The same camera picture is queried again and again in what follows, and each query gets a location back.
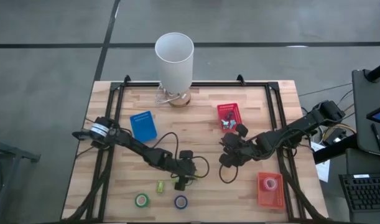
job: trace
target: white paper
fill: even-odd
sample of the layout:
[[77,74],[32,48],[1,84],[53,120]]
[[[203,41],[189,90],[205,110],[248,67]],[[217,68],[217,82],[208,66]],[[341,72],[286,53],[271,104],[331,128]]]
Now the white paper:
[[[322,146],[314,142],[312,142],[311,147],[315,152],[317,152],[320,149],[325,148],[325,146]],[[328,179],[329,179],[329,165],[330,165],[330,160],[315,165],[315,167],[317,168],[318,178],[326,183],[328,183]]]

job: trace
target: concrete floor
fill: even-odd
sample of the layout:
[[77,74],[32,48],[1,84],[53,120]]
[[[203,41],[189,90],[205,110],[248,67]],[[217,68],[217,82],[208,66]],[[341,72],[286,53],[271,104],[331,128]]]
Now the concrete floor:
[[[0,0],[0,44],[104,42],[118,0]],[[111,43],[153,43],[166,32],[194,42],[352,42],[349,47],[196,48],[195,80],[295,80],[311,109],[338,101],[354,69],[380,64],[379,0],[121,0]],[[0,141],[42,155],[24,162],[14,185],[7,222],[60,218],[101,48],[0,49]],[[101,80],[156,80],[152,49],[109,49]],[[352,104],[352,97],[340,105]],[[346,123],[355,126],[354,117]],[[332,162],[344,173],[343,159]],[[346,220],[335,181],[322,184],[330,216]]]

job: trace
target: blue tape roll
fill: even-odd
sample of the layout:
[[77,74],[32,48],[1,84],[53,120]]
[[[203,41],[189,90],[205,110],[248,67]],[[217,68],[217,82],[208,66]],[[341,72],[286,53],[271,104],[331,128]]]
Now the blue tape roll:
[[[180,206],[180,205],[177,204],[177,201],[179,199],[181,199],[181,198],[184,199],[184,205],[182,205],[182,206]],[[177,196],[175,198],[175,206],[176,206],[176,208],[178,208],[178,209],[184,209],[185,207],[187,207],[187,205],[188,205],[188,200],[187,200],[187,198],[184,195],[179,195],[179,196]]]

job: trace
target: red plastic basket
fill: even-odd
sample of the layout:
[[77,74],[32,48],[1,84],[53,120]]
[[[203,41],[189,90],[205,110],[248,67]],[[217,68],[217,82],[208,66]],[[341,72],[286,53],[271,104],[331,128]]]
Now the red plastic basket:
[[[277,188],[273,191],[266,190],[264,179],[271,177],[277,181]],[[262,207],[284,209],[284,188],[281,174],[259,172],[257,175],[257,202]]]
[[[224,130],[223,129],[223,123],[221,122],[221,120],[225,119],[228,112],[230,112],[230,111],[234,112],[231,119],[235,120],[236,124],[233,126],[233,128]],[[239,114],[238,105],[236,103],[229,103],[226,105],[217,105],[217,113],[219,115],[219,122],[220,122],[221,130],[223,132],[233,132],[233,131],[235,131],[237,124],[242,124],[241,115]]]

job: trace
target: small object in basket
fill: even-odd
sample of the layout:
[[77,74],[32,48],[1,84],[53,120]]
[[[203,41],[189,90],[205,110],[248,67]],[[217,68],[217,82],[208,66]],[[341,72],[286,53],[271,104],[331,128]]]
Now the small object in basket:
[[226,120],[230,120],[233,115],[234,115],[234,111],[228,112],[227,116],[225,117]]
[[158,180],[158,183],[157,183],[157,193],[158,194],[164,193],[164,186],[165,186],[165,182],[163,180]]
[[225,120],[221,120],[221,123],[223,124],[223,129],[228,129],[228,121],[225,121]]
[[277,189],[278,184],[274,178],[267,177],[263,180],[264,190],[274,191]]
[[231,121],[229,121],[229,128],[232,129],[232,128],[234,127],[235,124],[237,124],[237,123],[235,122],[235,120],[231,120]]

